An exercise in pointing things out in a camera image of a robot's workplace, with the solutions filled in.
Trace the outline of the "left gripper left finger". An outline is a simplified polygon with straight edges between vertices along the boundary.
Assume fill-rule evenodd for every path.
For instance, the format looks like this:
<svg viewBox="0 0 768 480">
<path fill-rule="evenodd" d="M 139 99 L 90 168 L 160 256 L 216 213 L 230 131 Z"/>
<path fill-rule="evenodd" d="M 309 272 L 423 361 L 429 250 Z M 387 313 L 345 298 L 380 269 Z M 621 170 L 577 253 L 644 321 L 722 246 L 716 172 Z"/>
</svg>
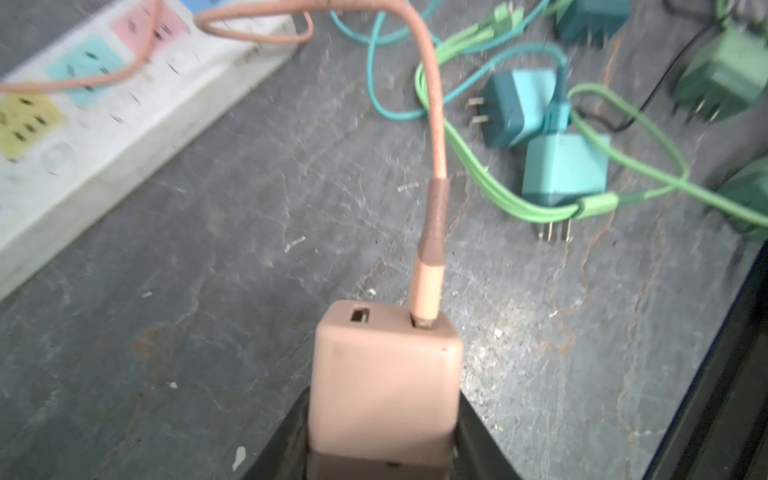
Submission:
<svg viewBox="0 0 768 480">
<path fill-rule="evenodd" d="M 304 480 L 309 457 L 310 388 L 294 402 L 242 480 Z"/>
</svg>

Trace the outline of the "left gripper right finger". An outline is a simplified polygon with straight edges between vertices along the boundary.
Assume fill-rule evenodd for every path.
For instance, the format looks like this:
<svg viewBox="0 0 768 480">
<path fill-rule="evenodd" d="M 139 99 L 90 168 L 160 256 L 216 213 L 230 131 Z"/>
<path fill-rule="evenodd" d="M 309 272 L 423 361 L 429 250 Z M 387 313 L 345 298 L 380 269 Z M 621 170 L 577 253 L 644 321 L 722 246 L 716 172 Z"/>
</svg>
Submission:
<svg viewBox="0 0 768 480">
<path fill-rule="evenodd" d="M 521 480 L 470 401 L 460 393 L 453 479 Z"/>
</svg>

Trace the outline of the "pink charger plug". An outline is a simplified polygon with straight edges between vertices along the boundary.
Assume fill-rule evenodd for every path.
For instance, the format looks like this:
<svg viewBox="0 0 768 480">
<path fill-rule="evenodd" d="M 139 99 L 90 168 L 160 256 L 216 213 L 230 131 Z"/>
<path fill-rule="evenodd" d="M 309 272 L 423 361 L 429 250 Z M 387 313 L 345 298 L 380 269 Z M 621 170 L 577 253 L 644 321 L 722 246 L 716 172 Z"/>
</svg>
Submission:
<svg viewBox="0 0 768 480">
<path fill-rule="evenodd" d="M 308 410 L 320 454 L 442 467 L 453 453 L 464 344 L 445 313 L 339 300 L 315 331 Z"/>
</svg>

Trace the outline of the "white multicolour power strip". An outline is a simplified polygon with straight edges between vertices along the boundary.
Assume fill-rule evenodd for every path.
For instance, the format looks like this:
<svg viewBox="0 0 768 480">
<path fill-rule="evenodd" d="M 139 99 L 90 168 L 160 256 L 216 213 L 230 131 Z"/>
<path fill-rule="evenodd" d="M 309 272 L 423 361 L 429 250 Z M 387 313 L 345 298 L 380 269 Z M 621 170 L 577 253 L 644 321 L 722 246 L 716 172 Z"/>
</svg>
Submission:
<svg viewBox="0 0 768 480">
<path fill-rule="evenodd" d="M 1 292 L 26 282 L 173 155 L 276 72 L 291 45 L 205 34 L 208 1 L 115 1 L 6 78 L 48 83 L 119 71 L 99 87 L 1 95 Z"/>
</svg>

